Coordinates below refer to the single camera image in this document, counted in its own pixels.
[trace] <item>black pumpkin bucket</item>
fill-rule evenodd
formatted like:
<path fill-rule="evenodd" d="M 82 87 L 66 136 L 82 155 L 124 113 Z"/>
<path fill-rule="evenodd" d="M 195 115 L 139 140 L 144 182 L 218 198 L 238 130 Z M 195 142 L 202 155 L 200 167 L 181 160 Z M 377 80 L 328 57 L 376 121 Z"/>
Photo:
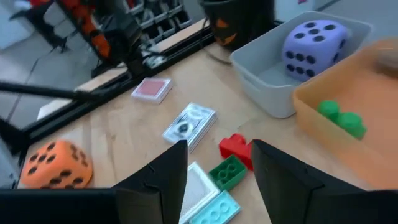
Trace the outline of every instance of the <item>black pumpkin bucket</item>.
<path fill-rule="evenodd" d="M 274 27 L 274 0 L 199 0 L 217 43 L 242 47 Z"/>

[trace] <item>green block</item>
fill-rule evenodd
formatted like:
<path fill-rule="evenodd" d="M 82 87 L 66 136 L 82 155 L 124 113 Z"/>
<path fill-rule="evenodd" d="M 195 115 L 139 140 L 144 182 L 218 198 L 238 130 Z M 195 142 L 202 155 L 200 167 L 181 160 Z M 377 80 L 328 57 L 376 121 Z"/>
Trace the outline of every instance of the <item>green block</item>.
<path fill-rule="evenodd" d="M 362 139 L 366 133 L 366 127 L 362 118 L 355 113 L 342 113 L 337 119 L 337 125 L 357 139 Z"/>
<path fill-rule="evenodd" d="M 231 190 L 243 179 L 247 171 L 244 164 L 236 156 L 231 155 L 209 174 L 220 190 Z"/>
<path fill-rule="evenodd" d="M 340 107 L 334 100 L 324 100 L 318 105 L 318 112 L 335 123 L 339 117 Z"/>

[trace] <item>orange plastic tray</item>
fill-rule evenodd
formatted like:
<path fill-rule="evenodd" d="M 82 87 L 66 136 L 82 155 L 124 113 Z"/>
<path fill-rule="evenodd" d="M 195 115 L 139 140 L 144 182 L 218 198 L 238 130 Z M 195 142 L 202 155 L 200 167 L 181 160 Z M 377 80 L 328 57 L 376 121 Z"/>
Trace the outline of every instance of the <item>orange plastic tray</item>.
<path fill-rule="evenodd" d="M 298 125 L 375 189 L 398 189 L 398 72 L 387 75 L 376 63 L 380 50 L 390 48 L 398 50 L 398 39 L 361 49 L 293 93 Z M 355 139 L 319 114 L 323 100 L 359 114 L 368 128 L 364 138 Z"/>

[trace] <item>wooden table surface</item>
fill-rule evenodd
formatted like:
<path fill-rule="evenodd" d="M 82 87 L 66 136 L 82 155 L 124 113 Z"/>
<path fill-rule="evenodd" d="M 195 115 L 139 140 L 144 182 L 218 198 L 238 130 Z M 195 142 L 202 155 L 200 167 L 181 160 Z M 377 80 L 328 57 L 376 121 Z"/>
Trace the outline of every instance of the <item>wooden table surface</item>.
<path fill-rule="evenodd" d="M 159 44 L 165 49 L 201 28 L 201 22 Z M 216 44 L 208 50 L 219 57 L 229 53 Z M 108 71 L 81 86 L 90 90 L 123 69 Z M 110 187 L 135 173 L 171 145 L 162 133 L 189 102 L 217 111 L 218 120 L 189 155 L 189 163 L 197 161 L 206 171 L 222 158 L 218 143 L 233 133 L 247 139 L 262 139 L 290 155 L 358 187 L 369 186 L 329 152 L 304 134 L 295 124 L 295 116 L 275 119 L 255 105 L 243 92 L 232 67 L 222 65 L 202 50 L 161 72 L 157 77 L 171 78 L 173 88 L 160 105 L 143 103 L 127 91 L 90 114 L 34 144 L 28 156 L 54 139 L 68 139 L 81 146 L 93 159 L 92 187 Z M 40 116 L 67 103 L 57 100 L 45 106 Z M 254 174 L 249 172 L 231 192 L 242 211 L 231 223 L 271 223 L 258 190 Z"/>

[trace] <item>purple foam dice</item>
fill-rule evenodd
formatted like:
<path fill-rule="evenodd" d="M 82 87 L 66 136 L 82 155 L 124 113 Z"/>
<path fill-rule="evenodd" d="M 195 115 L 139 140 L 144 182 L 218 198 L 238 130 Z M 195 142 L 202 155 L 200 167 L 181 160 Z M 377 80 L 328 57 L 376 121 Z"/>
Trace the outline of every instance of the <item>purple foam dice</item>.
<path fill-rule="evenodd" d="M 339 61 L 347 38 L 347 28 L 335 21 L 300 24 L 287 36 L 283 46 L 287 74 L 303 82 L 318 75 Z"/>

